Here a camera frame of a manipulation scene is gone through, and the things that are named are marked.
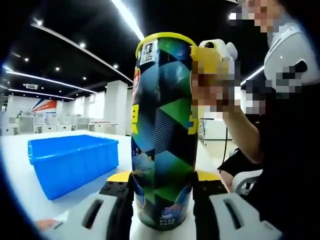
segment black ceiling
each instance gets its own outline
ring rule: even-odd
[[[232,2],[227,0],[121,1],[133,14],[145,37],[157,32],[175,32],[188,36],[196,44],[209,39],[233,42],[238,50],[241,78],[249,76],[263,65],[268,51],[267,35],[260,33],[260,29],[254,26],[253,21],[242,19],[229,21],[229,13],[235,12],[237,6]],[[43,20],[43,27],[77,44],[84,41],[86,50],[110,65],[118,64],[118,70],[132,80],[139,39],[111,0],[44,1],[30,16],[19,38],[12,44],[4,65],[15,72],[95,92],[104,91],[107,82],[115,80],[122,80],[132,86],[131,81],[87,53],[48,32],[30,26],[35,23],[35,19]],[[44,94],[71,98],[90,94],[39,79],[7,74],[5,71],[1,76],[1,85],[11,89],[28,91],[23,85],[25,83],[39,85],[37,92]],[[16,92],[14,94],[35,97],[33,94]]]

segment floor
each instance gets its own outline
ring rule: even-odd
[[[221,165],[224,158],[225,144],[224,140],[206,140],[204,142],[204,147],[216,167]],[[230,150],[234,150],[236,147],[232,140],[227,141],[225,160],[228,159]]]

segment blue storage bin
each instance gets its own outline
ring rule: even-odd
[[[30,140],[28,156],[49,200],[93,181],[119,164],[117,140],[89,135]]]

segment yellow can rim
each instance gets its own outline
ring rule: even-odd
[[[175,39],[181,39],[186,41],[187,43],[191,44],[192,46],[197,46],[194,41],[192,41],[189,37],[184,36],[179,33],[174,33],[174,32],[159,32],[155,33],[149,36],[146,36],[145,39],[143,39],[141,42],[139,42],[138,47],[135,50],[135,57],[138,58],[138,53],[139,49],[141,46],[146,43],[151,41],[152,39],[158,39],[158,38],[175,38]]]

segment green geometric pattern can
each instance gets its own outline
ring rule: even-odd
[[[198,119],[191,116],[191,46],[177,33],[148,36],[137,48],[131,156],[139,219],[166,231],[186,218],[195,170]]]

